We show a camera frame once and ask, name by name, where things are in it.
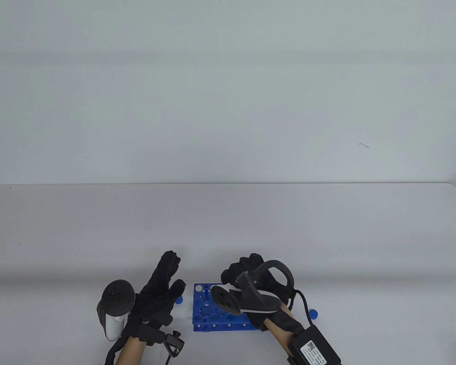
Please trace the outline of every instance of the white backdrop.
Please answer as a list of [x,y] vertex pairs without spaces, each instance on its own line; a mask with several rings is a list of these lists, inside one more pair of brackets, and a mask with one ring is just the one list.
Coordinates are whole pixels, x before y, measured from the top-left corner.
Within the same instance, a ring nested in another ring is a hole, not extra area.
[[456,183],[456,0],[0,0],[0,184],[195,181]]

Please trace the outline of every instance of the small blue cap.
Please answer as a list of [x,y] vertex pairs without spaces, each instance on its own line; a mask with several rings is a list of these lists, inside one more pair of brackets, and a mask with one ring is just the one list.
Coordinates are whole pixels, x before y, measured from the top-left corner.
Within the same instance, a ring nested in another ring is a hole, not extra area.
[[315,309],[310,309],[309,316],[312,320],[315,320],[316,318],[318,318],[318,311],[316,311]]

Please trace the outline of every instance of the glove finger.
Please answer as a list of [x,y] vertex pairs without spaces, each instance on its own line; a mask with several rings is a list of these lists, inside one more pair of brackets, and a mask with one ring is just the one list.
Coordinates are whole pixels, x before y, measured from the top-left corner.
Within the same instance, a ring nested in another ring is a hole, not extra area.
[[264,263],[263,258],[259,254],[256,254],[255,252],[250,254],[249,261],[250,261],[252,269],[256,269],[256,268],[258,268],[258,266],[260,266],[261,264]]
[[171,277],[178,270],[180,261],[181,259],[177,257],[175,252],[164,252],[147,285],[142,291],[149,288],[157,293],[167,292],[169,289],[169,281],[171,281]]
[[186,288],[186,283],[184,280],[178,279],[174,283],[172,283],[167,295],[169,298],[173,299],[175,302],[184,292]]
[[221,282],[223,284],[230,283],[231,285],[235,285],[236,278],[238,278],[238,275],[243,271],[242,266],[238,262],[234,262],[228,269],[221,273]]
[[240,265],[244,271],[253,271],[263,264],[263,258],[259,254],[251,254],[250,257],[240,257]]

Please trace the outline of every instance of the wire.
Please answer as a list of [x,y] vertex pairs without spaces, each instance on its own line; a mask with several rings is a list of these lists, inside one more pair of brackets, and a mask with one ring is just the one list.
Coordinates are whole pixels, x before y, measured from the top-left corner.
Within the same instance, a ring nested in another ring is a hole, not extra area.
[[108,351],[108,354],[106,355],[105,365],[113,365],[115,354],[125,346],[127,339],[128,336],[120,336],[119,339],[117,339],[117,342],[111,346],[110,351]]
[[[302,302],[304,304],[304,310],[306,311],[306,317],[307,317],[307,320],[309,322],[309,325],[313,325],[313,321],[311,320],[311,316],[309,315],[309,308],[307,306],[306,297],[304,296],[304,294],[300,290],[296,289],[296,290],[294,290],[294,292],[296,292],[296,294],[299,294],[301,296]],[[291,302],[290,308],[292,308],[292,306],[294,305],[294,298],[295,297],[296,297],[296,295],[294,294],[294,297],[292,298],[292,302]]]

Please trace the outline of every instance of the gloved hand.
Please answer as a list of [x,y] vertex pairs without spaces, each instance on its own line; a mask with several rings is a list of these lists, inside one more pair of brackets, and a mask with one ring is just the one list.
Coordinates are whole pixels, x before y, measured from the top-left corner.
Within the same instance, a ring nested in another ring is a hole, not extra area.
[[186,287],[186,283],[178,279],[169,288],[169,282],[179,268],[180,261],[173,251],[167,251],[162,255],[147,285],[136,294],[122,336],[141,339],[142,327],[148,326],[158,330],[162,325],[169,325],[172,322],[170,313]]
[[[258,268],[258,266],[263,264],[263,262],[263,258],[259,254],[251,254],[249,257],[240,257],[239,262],[231,264],[230,268],[223,271],[221,274],[221,282],[223,284],[230,283],[234,287],[238,287],[238,284],[236,283],[238,275],[244,271],[253,271]],[[289,299],[294,299],[295,291],[275,280],[268,270],[259,276],[258,282],[255,286],[258,290],[265,290],[277,295],[277,297],[279,297],[284,304],[287,304]],[[304,330],[304,327],[302,327],[299,322],[294,320],[281,309],[275,313],[247,313],[247,315],[250,323],[262,331],[267,330],[263,324],[264,320],[267,318],[274,322],[278,327],[289,332],[300,333]]]

